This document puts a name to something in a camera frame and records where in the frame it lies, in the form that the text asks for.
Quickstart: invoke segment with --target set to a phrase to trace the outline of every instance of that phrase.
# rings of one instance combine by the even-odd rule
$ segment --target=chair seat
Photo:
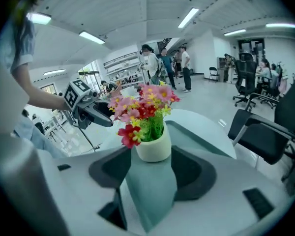
[[[228,137],[234,140],[252,114],[239,109],[232,122]],[[283,156],[288,139],[262,124],[250,125],[239,144],[261,156],[267,163],[275,164]]]

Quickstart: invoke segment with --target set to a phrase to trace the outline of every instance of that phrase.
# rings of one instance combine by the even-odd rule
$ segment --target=man in white shirt
[[[190,78],[190,68],[189,68],[190,56],[186,52],[186,50],[187,48],[185,46],[182,46],[180,48],[183,80],[185,81],[184,92],[191,92],[191,78]]]

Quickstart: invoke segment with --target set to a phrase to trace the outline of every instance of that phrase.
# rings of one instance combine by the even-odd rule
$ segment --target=short sleeve
[[[15,57],[15,60],[12,65],[11,71],[13,71],[16,67],[33,62],[33,54],[35,48],[35,28],[34,24],[30,20],[26,20],[25,27],[21,36],[20,43],[20,54],[18,57]]]

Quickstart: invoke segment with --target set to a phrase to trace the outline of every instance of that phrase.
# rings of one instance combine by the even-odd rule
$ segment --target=ceiling light
[[[288,28],[295,28],[295,24],[284,24],[284,23],[278,23],[278,24],[266,24],[266,27],[288,27]]]
[[[101,40],[101,39],[99,39],[99,38],[97,38],[97,37],[95,37],[95,36],[87,33],[86,31],[81,32],[79,34],[79,36],[84,37],[84,38],[87,38],[87,39],[89,39],[91,41],[94,41],[95,43],[100,44],[100,45],[102,45],[102,44],[105,43],[105,41],[103,41],[103,40]]]
[[[224,34],[224,36],[229,36],[229,35],[233,35],[233,34],[236,34],[236,33],[245,32],[245,31],[246,31],[245,29],[235,30],[235,31]]]
[[[53,74],[53,73],[61,73],[61,72],[64,72],[64,71],[65,71],[65,69],[55,70],[55,71],[50,71],[50,72],[46,72],[46,73],[44,73],[44,76],[45,76],[45,75],[49,75],[49,74]]]
[[[180,23],[178,28],[183,28],[198,11],[199,11],[198,9],[192,8],[191,11],[188,13],[188,15]]]
[[[35,24],[46,25],[51,20],[51,16],[40,13],[28,13],[27,18]]]

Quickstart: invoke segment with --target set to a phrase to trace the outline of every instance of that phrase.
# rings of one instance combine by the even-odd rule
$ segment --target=white table
[[[236,159],[235,149],[231,140],[228,138],[224,130],[210,119],[192,111],[173,109],[172,114],[165,117],[165,121],[167,120],[177,122],[195,135],[206,140],[208,143],[211,143],[228,156]],[[122,137],[116,133],[119,128],[123,127],[124,123],[115,122],[113,127],[107,128],[107,131],[111,131],[111,135],[107,137],[105,142],[103,142],[100,150],[121,146]]]

